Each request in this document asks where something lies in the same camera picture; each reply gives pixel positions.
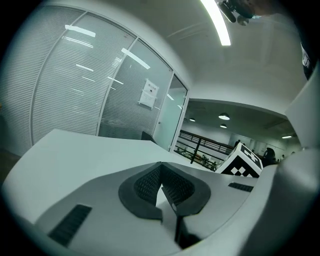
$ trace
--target glass door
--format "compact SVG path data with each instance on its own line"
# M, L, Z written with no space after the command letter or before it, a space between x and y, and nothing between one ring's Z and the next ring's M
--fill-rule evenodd
M155 142L167 151L174 139L186 96L187 89L174 75L153 134Z

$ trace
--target glass partition wall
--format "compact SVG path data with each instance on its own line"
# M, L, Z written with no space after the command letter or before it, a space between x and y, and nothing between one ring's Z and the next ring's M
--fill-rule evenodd
M62 6L26 21L0 75L1 144L18 156L53 129L134 140L146 132L168 150L187 92L134 32Z

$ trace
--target ceiling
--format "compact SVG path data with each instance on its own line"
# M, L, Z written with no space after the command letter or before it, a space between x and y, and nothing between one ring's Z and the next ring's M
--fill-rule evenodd
M222 46L200 0L108 2L140 18L166 39L194 80L203 66L246 66L304 85L299 35L283 15L252 19L247 26L225 20L231 46Z
M227 113L230 120L220 119L218 116L221 113ZM282 136L295 133L290 122L283 117L232 104L189 101L185 122L190 118L195 118L197 124L214 128L220 128L221 124L226 124L228 131L249 138L259 136L279 140Z

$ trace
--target black railing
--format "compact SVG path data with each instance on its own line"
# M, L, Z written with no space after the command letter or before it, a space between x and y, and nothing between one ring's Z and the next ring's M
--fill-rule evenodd
M214 141L212 139L206 138L206 137L202 137L196 134L193 134L191 132L188 131L184 131L181 130L180 134L179 134L179 138L184 139L188 142L192 142L194 144L196 144L195 147L190 146L184 142L180 140L177 141L177 143L180 143L182 145L185 145L191 149L193 149L193 152L187 151L186 149L183 149L182 147L176 145L174 152L180 154L181 156L190 159L190 163L192 164L193 162L196 162L198 164L200 164L201 166L211 170L211 171L216 171L217 168L217 163L215 161L210 161L205 155L200 156L198 154L198 152L204 153L206 155L209 155L217 160L223 161L224 159L217 157L215 155L212 155L208 152L205 152L204 149L200 150L199 147L204 147L206 149L210 149L219 153L222 153L224 155L229 155L232 150L234 149L234 147Z

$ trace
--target white desk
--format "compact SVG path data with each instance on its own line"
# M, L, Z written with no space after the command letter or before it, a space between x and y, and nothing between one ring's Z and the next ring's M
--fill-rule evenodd
M23 155L2 191L12 210L34 224L50 206L91 179L159 161L198 168L151 141L53 130ZM157 202L162 201L163 193Z

